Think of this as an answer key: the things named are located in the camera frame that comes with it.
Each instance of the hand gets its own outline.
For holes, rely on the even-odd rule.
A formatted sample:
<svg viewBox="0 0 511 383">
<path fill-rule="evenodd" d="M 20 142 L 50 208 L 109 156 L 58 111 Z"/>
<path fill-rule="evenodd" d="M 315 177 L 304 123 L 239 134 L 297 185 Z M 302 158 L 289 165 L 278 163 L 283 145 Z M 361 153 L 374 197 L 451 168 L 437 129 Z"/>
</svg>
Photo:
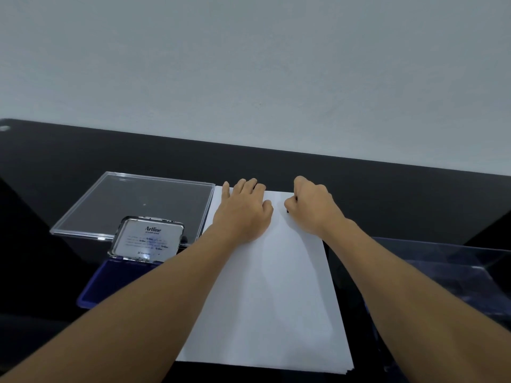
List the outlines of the hand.
<svg viewBox="0 0 511 383">
<path fill-rule="evenodd" d="M 213 217 L 213 225 L 220 226 L 236 244 L 259 238 L 270 225 L 273 207 L 270 200 L 263 202 L 266 186 L 256 179 L 239 180 L 229 194 L 229 183 L 222 186 L 222 203 Z"/>
<path fill-rule="evenodd" d="M 347 220 L 326 186 L 303 176 L 294 179 L 294 196 L 284 202 L 295 222 L 305 231 L 323 239 L 329 223 Z"/>
</svg>

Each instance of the black table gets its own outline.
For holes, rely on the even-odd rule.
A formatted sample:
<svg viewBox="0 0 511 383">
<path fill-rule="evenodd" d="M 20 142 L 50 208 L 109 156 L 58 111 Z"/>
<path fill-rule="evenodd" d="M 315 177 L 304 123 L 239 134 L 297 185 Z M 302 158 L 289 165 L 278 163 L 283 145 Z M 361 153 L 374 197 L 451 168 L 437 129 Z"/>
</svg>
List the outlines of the black table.
<svg viewBox="0 0 511 383">
<path fill-rule="evenodd" d="M 511 177 L 6 119 L 0 122 L 0 369 L 26 357 L 84 310 L 76 297 L 108 244 L 64 241 L 49 228 L 105 171 L 234 183 L 256 177 L 293 190 L 298 174 L 325 184 L 371 236 L 511 249 Z M 293 381 L 383 378 L 361 296 L 328 252 L 355 365 L 346 376 L 176 363 L 170 377 Z M 494 278 L 511 292 L 502 274 Z"/>
</svg>

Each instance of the person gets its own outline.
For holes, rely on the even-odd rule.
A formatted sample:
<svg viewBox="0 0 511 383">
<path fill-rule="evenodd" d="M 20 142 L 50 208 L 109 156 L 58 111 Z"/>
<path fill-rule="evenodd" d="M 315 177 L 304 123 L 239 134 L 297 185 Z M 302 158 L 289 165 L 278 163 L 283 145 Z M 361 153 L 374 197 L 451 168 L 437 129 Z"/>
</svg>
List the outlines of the person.
<svg viewBox="0 0 511 383">
<path fill-rule="evenodd" d="M 81 316 L 0 383 L 160 382 L 231 253 L 270 224 L 265 189 L 240 180 L 229 194 L 224 183 L 213 224 L 193 245 Z M 511 381 L 511 334 L 372 240 L 325 186 L 297 177 L 285 207 L 337 254 L 410 381 Z"/>
</svg>

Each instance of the person's right arm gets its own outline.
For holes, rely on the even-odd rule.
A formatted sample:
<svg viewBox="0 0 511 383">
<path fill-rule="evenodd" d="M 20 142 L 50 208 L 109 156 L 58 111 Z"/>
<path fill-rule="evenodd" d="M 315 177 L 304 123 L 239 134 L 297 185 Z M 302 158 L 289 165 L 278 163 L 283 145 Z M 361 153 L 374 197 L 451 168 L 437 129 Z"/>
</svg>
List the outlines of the person's right arm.
<svg viewBox="0 0 511 383">
<path fill-rule="evenodd" d="M 511 333 L 376 243 L 325 186 L 299 176 L 285 204 L 342 261 L 410 381 L 511 381 Z"/>
</svg>

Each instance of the white wall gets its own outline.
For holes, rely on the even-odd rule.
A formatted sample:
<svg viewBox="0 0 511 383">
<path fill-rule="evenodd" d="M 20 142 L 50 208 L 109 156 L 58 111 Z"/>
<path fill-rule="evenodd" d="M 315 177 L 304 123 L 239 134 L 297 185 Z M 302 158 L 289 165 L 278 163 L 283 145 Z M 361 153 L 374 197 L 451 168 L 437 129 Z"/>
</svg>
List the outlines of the white wall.
<svg viewBox="0 0 511 383">
<path fill-rule="evenodd" d="M 511 0 L 0 0 L 0 117 L 511 175 Z"/>
</svg>

